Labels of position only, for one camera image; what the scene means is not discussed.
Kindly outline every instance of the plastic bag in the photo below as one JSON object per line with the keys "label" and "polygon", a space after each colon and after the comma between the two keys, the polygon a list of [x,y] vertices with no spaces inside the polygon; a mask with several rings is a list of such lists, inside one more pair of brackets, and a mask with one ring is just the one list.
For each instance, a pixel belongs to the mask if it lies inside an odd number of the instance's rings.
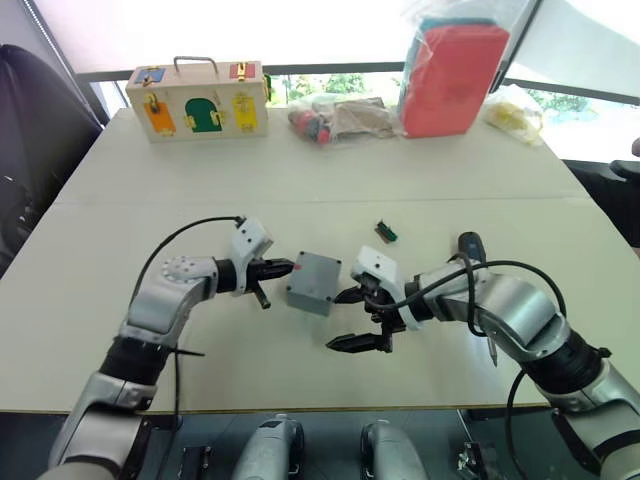
{"label": "plastic bag", "polygon": [[409,137],[464,133],[489,90],[526,0],[419,0],[398,114]]}
{"label": "plastic bag", "polygon": [[320,145],[361,134],[392,137],[400,127],[395,112],[379,97],[304,97],[289,104],[288,117],[299,135]]}
{"label": "plastic bag", "polygon": [[500,87],[485,102],[483,118],[527,145],[542,145],[540,105],[517,85]]}

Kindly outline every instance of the robotic arm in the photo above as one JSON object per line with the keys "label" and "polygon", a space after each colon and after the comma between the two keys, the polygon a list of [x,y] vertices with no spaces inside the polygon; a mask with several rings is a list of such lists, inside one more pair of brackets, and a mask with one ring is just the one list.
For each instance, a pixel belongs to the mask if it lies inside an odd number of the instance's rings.
{"label": "robotic arm", "polygon": [[473,263],[470,305],[460,260],[405,282],[395,261],[363,247],[351,272],[359,286],[342,292],[336,303],[364,301],[382,332],[343,335],[327,346],[348,353],[391,352],[393,333],[417,330],[432,318],[466,322],[467,309],[474,308],[475,327],[535,382],[581,465],[603,480],[639,478],[640,395],[609,362],[610,352],[588,345],[544,292],[483,265]]}
{"label": "robotic arm", "polygon": [[151,405],[156,381],[191,309],[216,293],[254,293],[269,308],[259,281],[287,275],[293,263],[263,260],[272,245],[254,218],[238,226],[230,258],[176,257],[134,297],[102,366],[87,381],[60,431],[41,480],[135,478],[150,424],[138,412]]}

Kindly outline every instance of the trees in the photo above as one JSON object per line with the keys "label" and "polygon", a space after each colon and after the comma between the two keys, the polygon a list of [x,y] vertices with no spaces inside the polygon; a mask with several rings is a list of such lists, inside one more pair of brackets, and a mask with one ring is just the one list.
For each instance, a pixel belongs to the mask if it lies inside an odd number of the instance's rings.
{"label": "trees", "polygon": [[540,90],[527,90],[527,93],[538,102],[543,110],[552,108],[559,112],[581,112],[587,106],[588,99],[564,93],[541,92]]}
{"label": "trees", "polygon": [[312,93],[364,93],[366,87],[361,73],[334,73],[327,75],[287,75],[282,84],[287,90],[289,101],[311,95]]}
{"label": "trees", "polygon": [[363,93],[366,91],[361,73],[334,73],[324,89],[327,93]]}

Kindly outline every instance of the small green object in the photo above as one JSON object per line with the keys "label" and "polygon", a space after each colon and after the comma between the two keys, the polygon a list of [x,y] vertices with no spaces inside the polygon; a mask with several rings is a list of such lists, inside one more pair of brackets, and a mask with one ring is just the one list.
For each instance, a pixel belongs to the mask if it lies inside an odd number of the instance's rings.
{"label": "small green object", "polygon": [[267,94],[267,102],[271,101],[271,94],[273,89],[271,88],[271,75],[264,74],[265,93]]}
{"label": "small green object", "polygon": [[386,225],[382,220],[378,222],[376,225],[375,231],[380,238],[384,241],[384,243],[395,242],[398,239],[398,236]]}

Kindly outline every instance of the black cable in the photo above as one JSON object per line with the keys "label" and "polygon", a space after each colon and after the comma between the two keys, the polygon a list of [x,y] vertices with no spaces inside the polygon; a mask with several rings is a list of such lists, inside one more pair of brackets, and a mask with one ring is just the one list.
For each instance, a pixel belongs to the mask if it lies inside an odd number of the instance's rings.
{"label": "black cable", "polygon": [[180,429],[180,363],[178,361],[179,355],[180,353],[178,352],[178,346],[176,345],[176,350],[173,352],[174,397],[173,397],[173,422],[171,425],[171,437],[169,438],[169,443],[165,447],[164,453],[162,454],[162,459],[160,460],[160,465],[158,465],[158,470],[156,472],[155,480],[160,480],[162,476],[162,472],[167,466],[167,461],[169,460],[169,454],[171,453],[171,449],[173,448],[173,444],[175,443],[178,430]]}
{"label": "black cable", "polygon": [[[131,305],[131,302],[133,302],[133,299],[136,297],[136,295],[140,291],[140,286],[142,285],[142,281],[144,280],[144,276],[147,273],[147,270],[149,269],[151,262],[153,262],[153,260],[156,258],[158,253],[160,253],[160,250],[166,247],[174,238],[176,238],[182,232],[190,228],[193,228],[197,225],[202,225],[203,223],[208,223],[208,222],[233,221],[233,222],[236,222],[236,226],[240,226],[240,224],[242,224],[244,220],[245,220],[244,217],[241,217],[241,216],[202,218],[200,220],[196,220],[195,222],[191,222],[187,225],[184,225],[183,227],[180,227],[178,230],[173,232],[171,235],[165,238],[162,242],[160,242],[160,244],[158,244],[158,246],[153,250],[153,252],[151,252],[151,255],[149,255],[149,258],[147,258],[147,261],[142,266],[142,270],[140,270],[140,273],[138,274],[138,278],[136,279],[136,284],[133,288],[133,293],[131,294],[131,300],[129,301],[129,304]],[[169,454],[171,453],[171,449],[173,448],[173,444],[175,443],[178,429],[180,428],[180,362],[178,360],[178,356],[180,354],[181,354],[181,351],[178,348],[178,345],[176,344],[176,348],[173,351],[173,366],[174,366],[174,380],[175,380],[174,381],[175,390],[174,390],[174,398],[173,398],[173,425],[171,429],[171,438],[169,439],[169,443],[165,448],[165,451],[162,455],[162,459],[160,460],[160,465],[158,466],[158,471],[156,472],[156,477],[155,477],[156,480],[160,479],[162,475],[162,471],[165,469],[167,465],[167,461],[169,460]]]}
{"label": "black cable", "polygon": [[476,337],[486,337],[487,334],[481,332],[476,329],[475,319],[476,319],[476,279],[473,276],[473,265],[471,264],[471,260],[469,260],[469,255],[464,252],[458,252],[453,257],[452,260],[459,258],[464,263],[464,271],[467,274],[467,295],[469,297],[469,301],[467,302],[467,327],[469,327],[469,331],[474,334]]}
{"label": "black cable", "polygon": [[516,398],[516,392],[518,391],[520,382],[522,382],[522,379],[525,375],[526,374],[524,370],[520,370],[518,375],[516,375],[516,378],[511,385],[511,390],[509,390],[509,397],[507,398],[507,412],[504,417],[504,431],[507,437],[507,450],[509,451],[509,457],[511,457],[511,461],[515,465],[516,470],[520,474],[522,480],[528,480],[529,477],[527,477],[527,473],[524,471],[524,468],[522,468],[522,465],[520,464],[520,461],[518,460],[518,457],[516,455],[516,447],[513,443],[513,429],[511,426],[511,420],[513,418],[513,402]]}
{"label": "black cable", "polygon": [[[547,285],[549,285],[554,295],[556,296],[556,300],[558,302],[558,310],[560,310],[560,313],[562,313],[562,315],[564,315],[565,317],[567,316],[567,307],[564,301],[564,297],[562,296],[562,292],[560,291],[556,283],[551,279],[551,277],[537,267],[534,267],[527,263],[517,262],[515,260],[492,260],[490,262],[478,263],[476,265],[473,265],[471,267],[471,270],[479,270],[481,268],[501,267],[501,266],[523,268],[525,270],[529,270],[530,272],[535,273],[540,278],[542,278],[547,283]],[[371,308],[375,308],[377,310],[382,310],[382,311],[397,310],[398,308],[406,307],[412,302],[415,302],[420,297],[423,297],[427,293],[435,290],[436,288],[444,285],[447,282],[450,282],[454,278],[458,278],[460,275],[464,275],[465,273],[467,273],[466,269],[462,269],[462,270],[458,270],[457,272],[450,273],[449,275],[442,277],[440,280],[433,282],[431,285],[427,285],[421,290],[418,290],[417,292],[412,293],[411,295],[409,295],[407,298],[405,298],[400,302],[380,304],[380,303],[373,302],[367,296],[364,297],[364,301]]]}
{"label": "black cable", "polygon": [[133,299],[138,294],[138,291],[140,290],[140,285],[142,285],[142,280],[144,279],[144,276],[147,273],[147,270],[149,269],[149,266],[151,265],[151,262],[153,262],[153,259],[156,258],[158,253],[160,253],[160,250],[162,250],[164,247],[166,247],[169,242],[171,242],[174,238],[176,238],[178,235],[180,235],[185,230],[188,230],[188,229],[190,229],[192,227],[195,227],[197,225],[201,225],[203,223],[219,222],[219,221],[233,221],[233,222],[236,222],[236,226],[239,226],[244,221],[244,217],[236,216],[236,217],[202,218],[200,220],[196,220],[195,222],[191,222],[191,223],[179,228],[178,230],[173,232],[171,235],[169,235],[167,238],[165,238],[162,242],[160,242],[160,244],[155,248],[155,250],[153,252],[151,252],[151,255],[149,255],[149,258],[147,258],[147,261],[144,263],[144,265],[142,267],[142,270],[140,270],[140,273],[138,274],[138,279],[136,280],[135,287],[133,287],[133,293],[131,294],[131,300],[129,301],[129,305],[131,305],[131,302],[133,302]]}

